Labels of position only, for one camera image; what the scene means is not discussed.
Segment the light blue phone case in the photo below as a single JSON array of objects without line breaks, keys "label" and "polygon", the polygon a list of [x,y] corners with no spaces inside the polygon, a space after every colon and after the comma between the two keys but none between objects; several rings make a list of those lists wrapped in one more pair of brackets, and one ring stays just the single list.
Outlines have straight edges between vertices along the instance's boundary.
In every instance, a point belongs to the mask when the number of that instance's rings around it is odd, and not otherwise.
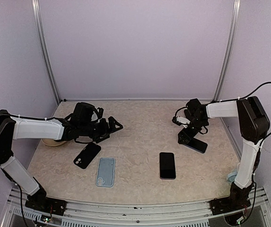
[{"label": "light blue phone case", "polygon": [[115,163],[115,158],[100,158],[96,176],[96,185],[98,187],[113,187],[115,179]]}]

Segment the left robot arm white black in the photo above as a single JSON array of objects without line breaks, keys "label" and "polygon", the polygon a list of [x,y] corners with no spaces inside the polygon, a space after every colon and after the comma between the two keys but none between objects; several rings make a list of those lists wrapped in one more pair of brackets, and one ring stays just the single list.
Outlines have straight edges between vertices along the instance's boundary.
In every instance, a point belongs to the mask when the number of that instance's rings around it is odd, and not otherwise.
[{"label": "left robot arm white black", "polygon": [[51,205],[43,187],[28,173],[15,158],[12,141],[18,139],[50,139],[56,143],[88,137],[97,144],[123,129],[114,117],[105,119],[103,108],[79,102],[73,113],[65,118],[32,118],[12,115],[7,110],[0,110],[0,168],[11,180],[17,183],[28,195],[28,201],[40,210],[47,210]]}]

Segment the aluminium frame post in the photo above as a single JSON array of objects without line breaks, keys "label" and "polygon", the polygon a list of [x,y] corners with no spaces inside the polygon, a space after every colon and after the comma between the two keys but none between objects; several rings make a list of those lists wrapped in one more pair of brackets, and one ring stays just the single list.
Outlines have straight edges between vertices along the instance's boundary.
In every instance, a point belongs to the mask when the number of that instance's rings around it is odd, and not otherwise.
[{"label": "aluminium frame post", "polygon": [[231,17],[231,23],[229,28],[229,35],[228,35],[228,42],[226,45],[226,50],[224,54],[223,64],[220,70],[220,77],[215,89],[215,93],[213,96],[213,101],[218,101],[220,98],[221,91],[224,86],[224,80],[227,74],[227,70],[229,67],[229,61],[232,54],[233,44],[235,40],[235,34],[237,30],[237,22],[239,18],[239,12],[240,12],[240,5],[241,0],[234,0],[233,1],[233,10],[232,10],[232,17]]},{"label": "aluminium frame post", "polygon": [[37,27],[37,33],[39,37],[39,43],[42,51],[42,56],[44,60],[44,65],[47,71],[47,76],[48,80],[52,89],[52,93],[55,99],[55,102],[57,105],[61,103],[61,97],[59,94],[59,89],[53,74],[52,66],[51,66],[51,61],[48,53],[48,48],[47,44],[45,41],[45,35],[44,35],[44,28],[43,28],[43,23],[42,23],[42,17],[41,17],[41,12],[40,12],[40,3],[39,0],[32,0],[32,8],[33,8],[33,13],[34,13],[34,19],[35,19],[35,24]]}]

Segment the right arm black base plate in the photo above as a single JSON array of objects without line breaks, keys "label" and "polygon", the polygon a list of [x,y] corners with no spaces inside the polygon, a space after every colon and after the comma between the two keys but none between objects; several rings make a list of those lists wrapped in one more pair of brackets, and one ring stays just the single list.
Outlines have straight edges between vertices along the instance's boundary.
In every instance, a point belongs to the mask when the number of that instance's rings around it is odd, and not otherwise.
[{"label": "right arm black base plate", "polygon": [[215,198],[209,201],[209,205],[213,215],[224,214],[236,210],[244,209],[245,207],[250,207],[251,202],[249,200],[245,200],[240,204],[234,203],[229,197],[223,198]]}]

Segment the black phone case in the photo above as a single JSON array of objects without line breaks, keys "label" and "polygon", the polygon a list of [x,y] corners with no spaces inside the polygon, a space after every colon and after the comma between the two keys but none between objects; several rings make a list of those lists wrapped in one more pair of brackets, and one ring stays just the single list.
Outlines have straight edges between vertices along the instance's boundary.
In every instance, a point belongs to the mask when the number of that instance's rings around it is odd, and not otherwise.
[{"label": "black phone case", "polygon": [[90,143],[77,155],[73,163],[81,169],[86,169],[101,149],[101,146]]}]

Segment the beige saucer plate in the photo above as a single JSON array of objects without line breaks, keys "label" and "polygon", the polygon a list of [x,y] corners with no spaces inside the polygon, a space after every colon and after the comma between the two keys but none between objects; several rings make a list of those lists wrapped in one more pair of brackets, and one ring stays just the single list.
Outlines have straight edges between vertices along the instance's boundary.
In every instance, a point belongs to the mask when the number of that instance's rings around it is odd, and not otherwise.
[{"label": "beige saucer plate", "polygon": [[66,141],[55,141],[52,139],[42,139],[42,143],[48,147],[59,147],[66,143]]}]

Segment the aluminium front rail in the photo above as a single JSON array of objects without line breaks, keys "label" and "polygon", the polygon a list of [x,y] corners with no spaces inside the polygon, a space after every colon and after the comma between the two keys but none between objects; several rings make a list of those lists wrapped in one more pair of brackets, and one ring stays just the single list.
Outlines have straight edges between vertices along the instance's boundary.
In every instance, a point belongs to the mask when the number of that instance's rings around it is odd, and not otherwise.
[{"label": "aluminium front rail", "polygon": [[[41,215],[49,215],[41,211],[23,207],[26,219],[40,221]],[[213,215],[209,201],[193,201],[169,204],[127,205],[68,200],[63,216],[52,214],[52,223],[47,226],[55,227],[102,227],[102,226],[209,226],[212,218],[223,218],[240,212],[231,211],[227,214]],[[13,215],[22,217],[20,207],[20,190],[13,188],[5,207],[5,215],[1,227],[9,226]],[[241,225],[258,224],[260,227],[271,227],[271,206],[265,190],[256,191],[254,210],[248,221]]]}]

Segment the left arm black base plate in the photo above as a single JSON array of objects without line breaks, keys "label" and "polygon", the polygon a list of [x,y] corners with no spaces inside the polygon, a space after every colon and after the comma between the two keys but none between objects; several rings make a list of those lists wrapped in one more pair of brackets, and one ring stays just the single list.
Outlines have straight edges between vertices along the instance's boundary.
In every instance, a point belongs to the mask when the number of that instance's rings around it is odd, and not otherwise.
[{"label": "left arm black base plate", "polygon": [[64,200],[45,197],[43,199],[28,198],[25,202],[27,208],[49,213],[52,215],[63,216],[67,202]]}]

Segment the left aluminium frame post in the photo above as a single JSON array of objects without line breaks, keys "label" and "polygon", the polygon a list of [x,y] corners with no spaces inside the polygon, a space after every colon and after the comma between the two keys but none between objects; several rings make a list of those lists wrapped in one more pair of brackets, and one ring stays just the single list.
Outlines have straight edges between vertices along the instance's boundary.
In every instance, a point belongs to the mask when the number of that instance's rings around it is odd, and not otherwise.
[{"label": "left aluminium frame post", "polygon": [[37,33],[39,37],[39,43],[42,51],[42,56],[44,60],[44,65],[47,71],[47,76],[48,80],[52,89],[52,93],[55,99],[55,102],[57,105],[61,103],[61,97],[59,94],[59,89],[53,74],[52,66],[51,66],[51,61],[48,53],[48,48],[47,44],[45,41],[45,35],[44,35],[44,28],[43,28],[43,23],[42,23],[42,17],[41,17],[41,12],[40,12],[40,3],[39,0],[32,0],[32,8],[33,8],[33,13],[34,13],[34,19],[35,19],[35,24],[37,27]]}]

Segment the right aluminium frame post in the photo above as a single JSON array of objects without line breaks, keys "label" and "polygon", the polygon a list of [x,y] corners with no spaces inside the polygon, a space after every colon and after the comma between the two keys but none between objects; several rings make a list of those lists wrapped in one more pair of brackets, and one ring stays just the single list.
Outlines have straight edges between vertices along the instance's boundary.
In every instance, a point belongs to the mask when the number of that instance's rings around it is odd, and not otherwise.
[{"label": "right aluminium frame post", "polygon": [[227,70],[229,67],[229,61],[232,54],[233,44],[235,40],[235,34],[237,30],[237,22],[239,18],[239,12],[240,12],[240,5],[241,0],[234,0],[233,1],[233,10],[232,10],[232,17],[231,17],[231,23],[229,28],[229,35],[228,35],[228,42],[226,45],[226,50],[224,54],[223,64],[220,70],[220,77],[215,89],[215,93],[213,96],[213,101],[218,101],[220,98],[221,91],[224,86],[224,80],[227,74]]}]

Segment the dark blue phone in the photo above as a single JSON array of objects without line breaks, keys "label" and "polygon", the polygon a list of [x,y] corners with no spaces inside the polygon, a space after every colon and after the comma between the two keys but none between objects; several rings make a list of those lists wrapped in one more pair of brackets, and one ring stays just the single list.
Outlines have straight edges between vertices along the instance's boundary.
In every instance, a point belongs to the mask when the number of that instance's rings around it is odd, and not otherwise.
[{"label": "dark blue phone", "polygon": [[196,138],[192,138],[187,144],[185,144],[185,146],[204,154],[207,150],[208,144]]}]

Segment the black phone centre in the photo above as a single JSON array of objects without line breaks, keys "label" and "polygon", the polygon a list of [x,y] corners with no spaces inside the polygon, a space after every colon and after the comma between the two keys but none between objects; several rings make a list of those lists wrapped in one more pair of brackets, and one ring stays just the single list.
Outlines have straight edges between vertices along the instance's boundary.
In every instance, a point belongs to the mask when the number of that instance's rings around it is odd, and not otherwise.
[{"label": "black phone centre", "polygon": [[176,179],[175,158],[173,153],[160,153],[160,178],[166,180]]}]

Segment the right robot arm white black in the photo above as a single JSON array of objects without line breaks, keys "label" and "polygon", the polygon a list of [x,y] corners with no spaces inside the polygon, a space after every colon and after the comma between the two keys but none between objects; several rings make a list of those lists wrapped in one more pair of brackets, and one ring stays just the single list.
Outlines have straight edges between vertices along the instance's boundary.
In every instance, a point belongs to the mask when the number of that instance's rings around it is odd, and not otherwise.
[{"label": "right robot arm white black", "polygon": [[241,161],[235,180],[231,184],[226,206],[236,210],[245,206],[254,184],[254,173],[259,165],[261,148],[270,128],[269,118],[258,97],[239,98],[232,101],[201,104],[198,99],[191,99],[183,107],[184,117],[175,115],[172,122],[182,125],[178,133],[178,143],[200,153],[205,153],[207,143],[196,139],[202,129],[214,118],[238,118],[240,133],[243,138]]}]

